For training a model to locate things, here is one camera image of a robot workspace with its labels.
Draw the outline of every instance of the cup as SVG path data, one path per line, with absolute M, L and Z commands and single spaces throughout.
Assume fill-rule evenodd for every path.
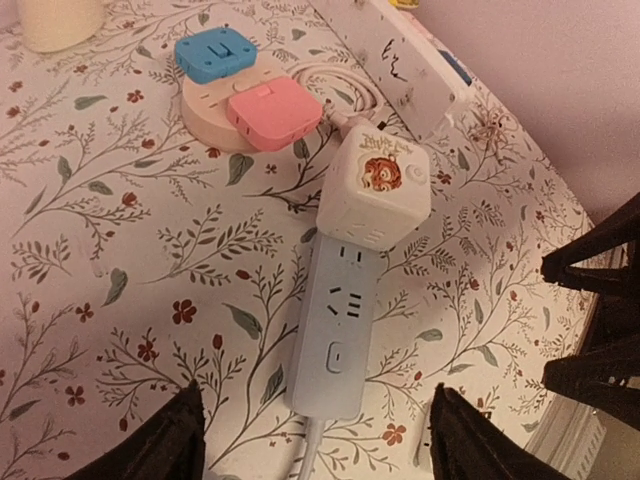
M 34 52 L 64 50 L 104 23 L 102 0 L 17 0 L 24 45 Z

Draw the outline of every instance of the tablecloth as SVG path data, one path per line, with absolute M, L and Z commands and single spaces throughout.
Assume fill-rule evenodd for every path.
M 0 480 L 59 478 L 200 383 L 207 475 L 286 478 L 303 422 L 282 401 L 314 217 L 339 145 L 207 148 L 183 128 L 175 41 L 229 25 L 284 68 L 360 73 L 302 0 L 116 0 L 90 41 L 36 55 L 0 34 Z M 309 88 L 362 99 L 332 77 Z M 516 118 L 475 101 L 424 145 L 433 213 L 384 254 L 362 413 L 331 422 L 316 479 L 428 478 L 413 458 L 438 382 L 524 445 L 591 297 L 541 256 L 590 223 Z M 407 136 L 385 108 L 377 120 Z

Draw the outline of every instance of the blue block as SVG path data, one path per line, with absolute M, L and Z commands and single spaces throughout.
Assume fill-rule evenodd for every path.
M 176 43 L 176 63 L 200 85 L 252 67 L 257 55 L 256 46 L 231 28 L 214 28 Z

